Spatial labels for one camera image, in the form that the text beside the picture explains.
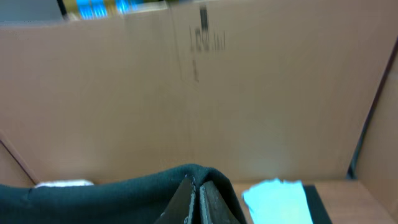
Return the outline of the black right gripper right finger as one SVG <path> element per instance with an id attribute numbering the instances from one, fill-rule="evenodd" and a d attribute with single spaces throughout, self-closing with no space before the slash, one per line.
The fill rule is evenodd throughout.
<path id="1" fill-rule="evenodd" d="M 200 216 L 202 224 L 239 224 L 212 181 L 200 187 Z"/>

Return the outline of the black t-shirt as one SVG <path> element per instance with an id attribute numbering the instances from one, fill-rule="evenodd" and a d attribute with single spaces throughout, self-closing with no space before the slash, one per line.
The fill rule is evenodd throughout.
<path id="1" fill-rule="evenodd" d="M 79 187 L 1 186 L 1 223 L 154 223 L 184 178 L 196 190 L 193 223 L 201 223 L 200 187 L 212 181 L 240 223 L 246 219 L 229 179 L 186 164 L 111 184 Z"/>

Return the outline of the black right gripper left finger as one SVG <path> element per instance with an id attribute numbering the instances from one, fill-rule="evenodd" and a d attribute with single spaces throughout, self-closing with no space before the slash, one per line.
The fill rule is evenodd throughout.
<path id="1" fill-rule="evenodd" d="M 155 224 L 192 224 L 194 219 L 196 188 L 189 178 L 184 178 L 169 204 L 156 219 Z"/>

